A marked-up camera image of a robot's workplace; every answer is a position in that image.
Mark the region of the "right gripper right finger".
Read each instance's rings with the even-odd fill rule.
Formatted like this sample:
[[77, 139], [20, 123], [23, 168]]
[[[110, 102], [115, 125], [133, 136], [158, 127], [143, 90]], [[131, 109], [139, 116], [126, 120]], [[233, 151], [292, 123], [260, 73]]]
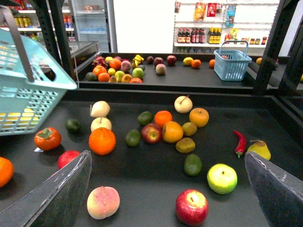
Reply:
[[261, 210], [271, 227], [303, 225], [303, 182], [255, 152], [245, 168]]

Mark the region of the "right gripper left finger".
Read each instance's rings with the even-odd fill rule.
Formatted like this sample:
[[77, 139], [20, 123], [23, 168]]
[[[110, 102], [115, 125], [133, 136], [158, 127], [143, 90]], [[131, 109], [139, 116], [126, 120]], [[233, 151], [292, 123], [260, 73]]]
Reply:
[[2, 227], [72, 227], [92, 170], [85, 150], [22, 199], [0, 213]]

